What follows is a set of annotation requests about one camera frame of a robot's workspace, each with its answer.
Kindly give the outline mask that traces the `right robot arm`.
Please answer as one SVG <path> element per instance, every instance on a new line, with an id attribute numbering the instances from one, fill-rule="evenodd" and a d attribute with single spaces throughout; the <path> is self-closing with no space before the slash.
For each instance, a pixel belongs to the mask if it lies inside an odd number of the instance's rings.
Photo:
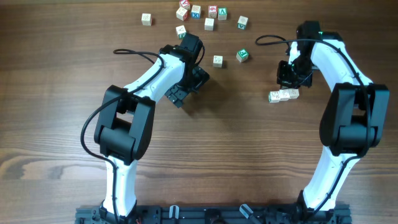
<path id="1" fill-rule="evenodd" d="M 379 144 L 386 118 L 389 90 L 364 76 L 345 50 L 341 36 L 323 32 L 317 21 L 297 27 L 287 44 L 288 61 L 280 61 L 277 83 L 283 90 L 311 86 L 321 71 L 331 96 L 320 121 L 323 150 L 309 184 L 292 205 L 268 209 L 266 218 L 289 223 L 344 223 L 349 208 L 336 205 L 336 196 L 352 167 Z"/>

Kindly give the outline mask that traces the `blue P wooden block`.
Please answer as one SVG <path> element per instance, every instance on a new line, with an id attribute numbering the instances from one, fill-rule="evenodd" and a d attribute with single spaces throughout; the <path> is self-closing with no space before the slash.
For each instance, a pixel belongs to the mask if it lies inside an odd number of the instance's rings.
<path id="1" fill-rule="evenodd" d="M 285 90 L 281 89 L 281 90 L 279 90 L 279 98 L 280 98 L 280 101 L 287 101 L 287 100 L 289 100 L 289 99 L 290 99 L 290 93 L 289 93 L 288 89 L 285 89 Z"/>

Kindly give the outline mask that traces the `wooden picture block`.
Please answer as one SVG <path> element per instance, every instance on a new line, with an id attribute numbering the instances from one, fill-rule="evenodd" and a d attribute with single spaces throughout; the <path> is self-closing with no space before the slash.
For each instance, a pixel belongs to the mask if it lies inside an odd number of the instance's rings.
<path id="1" fill-rule="evenodd" d="M 279 91 L 269 92 L 269 103 L 278 103 L 280 101 Z"/>

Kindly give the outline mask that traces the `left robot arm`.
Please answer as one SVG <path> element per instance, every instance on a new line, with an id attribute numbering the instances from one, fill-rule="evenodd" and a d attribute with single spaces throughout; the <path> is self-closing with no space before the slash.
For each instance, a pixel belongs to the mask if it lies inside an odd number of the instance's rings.
<path id="1" fill-rule="evenodd" d="M 137 162 L 149 147 L 155 106 L 166 97 L 176 107 L 210 78 L 199 64 L 205 47 L 199 37 L 187 34 L 179 45 L 166 45 L 156 61 L 136 81 L 121 88 L 110 86 L 100 108 L 94 141 L 107 168 L 106 197 L 99 207 L 107 223 L 135 223 Z"/>

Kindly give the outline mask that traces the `blue edged wooden block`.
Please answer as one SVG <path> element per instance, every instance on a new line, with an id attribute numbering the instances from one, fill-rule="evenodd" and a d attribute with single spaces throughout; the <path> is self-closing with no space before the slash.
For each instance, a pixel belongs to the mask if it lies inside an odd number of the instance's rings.
<path id="1" fill-rule="evenodd" d="M 289 88 L 290 99 L 297 99 L 299 97 L 299 90 L 294 88 Z"/>

